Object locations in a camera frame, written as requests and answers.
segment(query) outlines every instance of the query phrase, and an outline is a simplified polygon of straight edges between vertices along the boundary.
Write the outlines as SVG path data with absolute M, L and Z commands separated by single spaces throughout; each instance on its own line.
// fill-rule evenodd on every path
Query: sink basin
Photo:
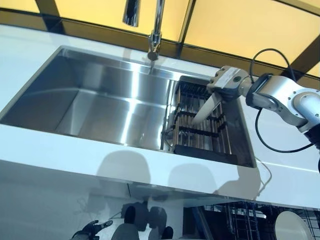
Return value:
M 203 86 L 208 81 L 203 75 L 60 47 L 0 113 L 0 123 L 171 153 L 163 133 L 176 109 L 173 95 L 181 76 Z M 236 164 L 254 167 L 239 101 L 222 108 Z

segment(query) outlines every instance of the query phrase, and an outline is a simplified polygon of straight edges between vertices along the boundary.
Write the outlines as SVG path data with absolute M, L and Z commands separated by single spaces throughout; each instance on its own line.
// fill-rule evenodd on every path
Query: drying rack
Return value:
M 236 165 L 238 159 L 232 154 L 227 118 L 221 103 L 206 120 L 192 125 L 196 113 L 209 97 L 205 85 L 183 81 L 178 84 L 175 111 L 171 116 L 170 146 L 179 155 Z
M 274 223 L 284 211 L 291 211 L 303 219 L 314 240 L 320 240 L 320 212 L 265 205 L 254 202 L 231 202 L 205 206 L 206 211 L 223 212 L 232 240 L 277 240 Z

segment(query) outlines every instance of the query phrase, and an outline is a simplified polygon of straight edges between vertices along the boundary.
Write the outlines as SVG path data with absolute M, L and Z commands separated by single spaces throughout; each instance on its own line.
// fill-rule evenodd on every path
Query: black cable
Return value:
M 303 147 L 301 147 L 301 148 L 299 148 L 299 149 L 295 149 L 295 150 L 278 150 L 278 149 L 275 149 L 275 148 L 269 146 L 269 145 L 266 144 L 266 142 L 262 139 L 262 137 L 261 137 L 261 135 L 260 135 L 260 133 L 259 133 L 259 130 L 258 130 L 258 120 L 259 120 L 259 116 L 260 116 L 260 114 L 261 114 L 261 111 L 262 111 L 262 108 L 259 109 L 258 114 L 257 114 L 256 117 L 255 117 L 255 124 L 254 124 L 254 126 L 255 126 L 255 131 L 256 131 L 256 134 L 258 135 L 258 138 L 260 139 L 260 141 L 262 142 L 262 144 L 265 145 L 268 149 L 270 149 L 270 150 L 272 150 L 272 151 L 275 151 L 275 152 L 278 152 L 278 153 L 289 154 L 289 153 L 300 152 L 300 151 L 302 151 L 302 150 L 305 150 L 305 149 L 307 149 L 307 148 L 310 148 L 310 147 L 313 145 L 312 143 L 310 143 L 310 144 L 308 144 L 308 145 L 306 145 L 306 146 L 303 146 Z
M 294 71 L 292 70 L 292 67 L 290 66 L 290 63 L 289 63 L 288 59 L 286 58 L 286 56 L 282 52 L 280 52 L 278 49 L 266 48 L 266 49 L 263 49 L 263 50 L 259 51 L 256 55 L 254 55 L 254 57 L 252 58 L 252 60 L 250 62 L 249 75 L 250 75 L 250 78 L 251 78 L 251 83 L 252 84 L 254 83 L 254 78 L 252 77 L 252 70 L 253 70 L 253 66 L 254 66 L 256 57 L 258 57 L 261 53 L 266 52 L 266 51 L 273 51 L 273 52 L 276 52 L 276 53 L 280 54 L 283 57 L 283 59 L 285 60 L 286 64 L 288 65 L 288 68 L 290 70 L 290 74 L 292 76 L 292 80 L 297 82 L 295 74 L 294 74 Z

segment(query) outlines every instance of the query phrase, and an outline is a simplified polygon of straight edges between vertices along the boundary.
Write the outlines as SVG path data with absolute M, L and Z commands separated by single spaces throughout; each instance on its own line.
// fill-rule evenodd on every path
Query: silver robot arm segment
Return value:
M 223 66 L 217 71 L 207 90 L 219 94 L 224 101 L 242 95 L 248 106 L 274 111 L 320 149 L 319 90 L 305 88 L 288 77 L 268 73 L 252 82 L 245 70 L 231 66 Z

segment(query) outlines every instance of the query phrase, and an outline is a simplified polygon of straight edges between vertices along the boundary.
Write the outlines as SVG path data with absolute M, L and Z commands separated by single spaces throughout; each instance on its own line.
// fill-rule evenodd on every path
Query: black rack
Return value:
M 176 108 L 170 126 L 172 150 L 179 155 L 237 164 L 237 156 L 231 151 L 227 118 L 221 104 L 201 124 L 192 125 L 196 113 L 209 97 L 205 85 L 184 81 L 178 84 Z

